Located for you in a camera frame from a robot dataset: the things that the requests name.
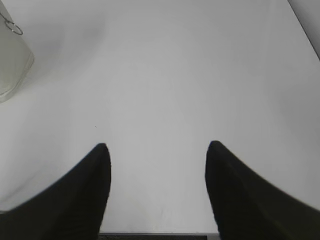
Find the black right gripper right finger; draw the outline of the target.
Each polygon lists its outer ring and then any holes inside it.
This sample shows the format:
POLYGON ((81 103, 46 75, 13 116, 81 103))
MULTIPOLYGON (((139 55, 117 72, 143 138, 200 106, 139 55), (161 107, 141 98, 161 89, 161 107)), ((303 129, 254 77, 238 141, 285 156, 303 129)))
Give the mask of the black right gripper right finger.
POLYGON ((205 183, 222 240, 318 240, 320 212, 275 187, 220 141, 206 153, 205 183))

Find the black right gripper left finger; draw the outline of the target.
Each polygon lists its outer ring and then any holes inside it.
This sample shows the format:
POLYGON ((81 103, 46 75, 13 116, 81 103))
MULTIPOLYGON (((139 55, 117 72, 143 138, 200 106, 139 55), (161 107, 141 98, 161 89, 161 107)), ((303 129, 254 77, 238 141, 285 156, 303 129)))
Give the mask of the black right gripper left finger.
POLYGON ((2 240, 97 240, 111 188, 111 158, 97 144, 50 187, 0 215, 2 240))

